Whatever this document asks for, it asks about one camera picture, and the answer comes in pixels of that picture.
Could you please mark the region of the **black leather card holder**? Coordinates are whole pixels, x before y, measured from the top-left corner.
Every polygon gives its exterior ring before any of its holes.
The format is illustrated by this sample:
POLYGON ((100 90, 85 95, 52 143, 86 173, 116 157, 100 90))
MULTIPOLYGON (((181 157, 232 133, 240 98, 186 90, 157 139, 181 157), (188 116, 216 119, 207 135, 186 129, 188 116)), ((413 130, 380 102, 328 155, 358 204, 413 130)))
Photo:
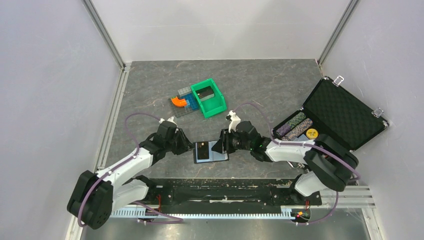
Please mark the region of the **black leather card holder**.
POLYGON ((205 164, 205 163, 214 163, 214 162, 225 162, 229 160, 228 154, 220 154, 211 150, 212 146, 217 142, 217 140, 208 141, 209 143, 209 159, 206 160, 198 160, 196 156, 196 143, 193 149, 193 159, 195 164, 205 164))

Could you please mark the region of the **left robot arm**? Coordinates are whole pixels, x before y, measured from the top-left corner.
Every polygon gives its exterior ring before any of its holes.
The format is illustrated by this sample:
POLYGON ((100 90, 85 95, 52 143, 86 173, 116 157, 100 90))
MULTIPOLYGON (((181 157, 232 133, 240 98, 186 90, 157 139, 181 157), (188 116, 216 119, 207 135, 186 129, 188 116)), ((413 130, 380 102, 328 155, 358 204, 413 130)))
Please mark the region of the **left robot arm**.
POLYGON ((142 200, 153 203, 157 190, 135 175, 152 167, 167 153, 176 156, 194 148, 184 131, 173 121, 162 120, 156 132, 126 157, 97 171, 84 171, 78 178, 66 210, 81 227, 99 229, 116 210, 142 200))

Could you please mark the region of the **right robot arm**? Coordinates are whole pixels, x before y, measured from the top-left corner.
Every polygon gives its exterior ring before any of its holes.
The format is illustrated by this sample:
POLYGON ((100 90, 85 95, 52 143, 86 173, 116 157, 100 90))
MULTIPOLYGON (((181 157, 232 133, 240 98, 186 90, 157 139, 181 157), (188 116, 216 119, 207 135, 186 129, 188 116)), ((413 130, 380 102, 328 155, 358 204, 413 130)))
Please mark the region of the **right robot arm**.
POLYGON ((249 151, 260 162, 305 165, 309 172, 297 176, 288 191, 289 199, 295 204, 302 204, 321 190, 343 192, 359 163, 327 135, 308 141, 277 141, 260 135, 250 121, 222 129, 219 140, 211 149, 220 154, 249 151))

